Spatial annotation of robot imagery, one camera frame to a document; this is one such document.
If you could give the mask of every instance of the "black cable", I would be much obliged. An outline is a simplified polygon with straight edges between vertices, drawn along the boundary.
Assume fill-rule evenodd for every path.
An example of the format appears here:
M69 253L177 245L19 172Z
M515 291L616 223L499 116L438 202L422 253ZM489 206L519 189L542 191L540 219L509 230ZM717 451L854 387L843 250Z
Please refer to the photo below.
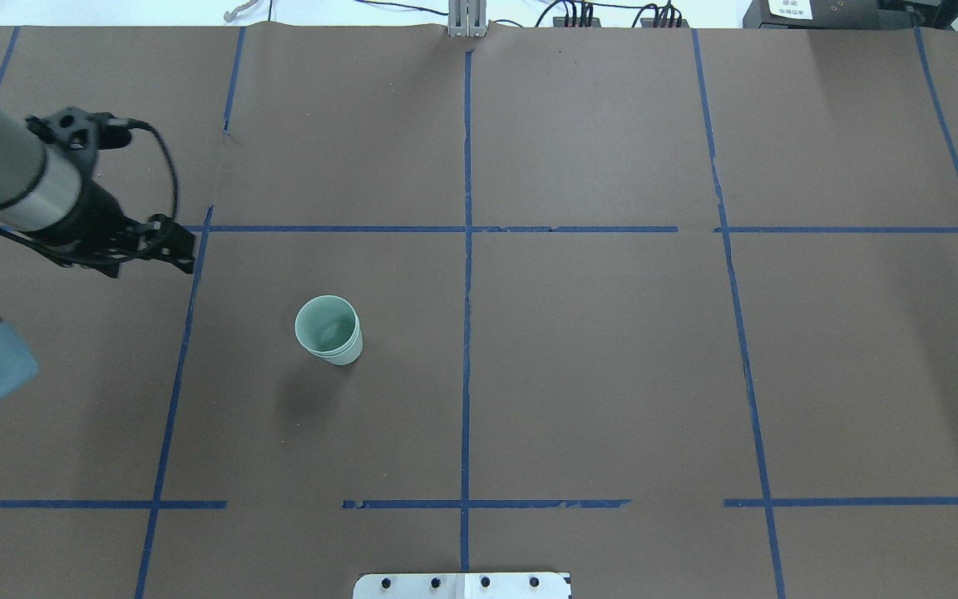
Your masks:
M539 20L536 20L535 22L535 27L539 27L542 24L542 19L549 14L549 11L551 11L556 4L564 4L564 20L567 20L567 5L571 4L574 7L574 3L572 3L571 0L556 0L556 2L549 4L548 7L546 7L546 10L542 11L542 14L539 15Z
M434 8L414 7L412 4L398 4L396 2L383 2L377 0L354 0L354 2L360 2L362 4L377 4L380 5L380 7L409 8L411 11L430 12L431 14L441 15L443 17L449 16L449 12L436 11Z
M168 174L172 177L172 210L170 215L168 215L172 220L175 220L176 212L180 209L180 179L175 175L175 164L172 163L172 156L168 153L168 146L165 145L165 140L162 139L160 133L157 132L152 125L147 121L138 121L137 118L128 119L128 128L129 129L142 129L148 131L153 135L153 139L157 140L157 145L160 147L160 153L165 157L165 163L168 164Z
M657 7L655 4L646 4L642 8L639 8L638 14L635 15L635 22L630 24L631 29L638 27L639 20L642 20L642 12L649 11L650 8L653 8L653 19L656 19L660 15L660 7Z

